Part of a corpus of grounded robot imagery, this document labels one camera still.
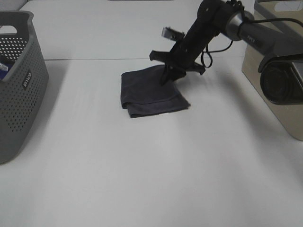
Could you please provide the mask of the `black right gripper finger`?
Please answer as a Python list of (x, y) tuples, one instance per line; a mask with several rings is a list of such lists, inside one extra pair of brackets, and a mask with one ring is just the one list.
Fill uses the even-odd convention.
[(178, 69), (170, 69), (168, 72), (168, 80), (174, 82), (178, 79), (185, 77), (186, 74), (187, 73), (185, 71), (181, 71)]

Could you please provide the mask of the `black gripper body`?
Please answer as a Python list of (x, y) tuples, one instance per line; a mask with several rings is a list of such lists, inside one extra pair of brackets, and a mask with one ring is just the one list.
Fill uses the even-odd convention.
[(151, 61), (159, 61), (170, 69), (205, 72), (206, 66), (195, 63), (210, 41), (221, 33), (222, 21), (217, 16), (198, 17), (182, 40), (175, 42), (168, 52), (151, 51)]

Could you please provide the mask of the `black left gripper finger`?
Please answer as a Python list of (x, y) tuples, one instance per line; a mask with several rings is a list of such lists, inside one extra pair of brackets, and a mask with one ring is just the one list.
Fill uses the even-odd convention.
[(163, 86), (170, 81), (170, 66), (165, 64), (164, 71), (160, 78), (160, 84)]

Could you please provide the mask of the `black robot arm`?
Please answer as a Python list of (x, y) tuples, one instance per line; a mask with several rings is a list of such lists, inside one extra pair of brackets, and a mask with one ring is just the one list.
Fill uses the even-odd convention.
[(276, 105), (303, 102), (303, 40), (301, 37), (266, 27), (266, 20), (255, 20), (239, 0), (204, 0), (187, 33), (165, 27), (162, 36), (173, 40), (169, 52), (152, 51), (150, 59), (166, 66), (161, 84), (175, 81), (189, 71), (203, 74), (205, 63), (197, 58), (210, 55), (211, 40), (223, 34), (232, 42), (244, 41), (260, 53), (260, 87), (265, 98)]

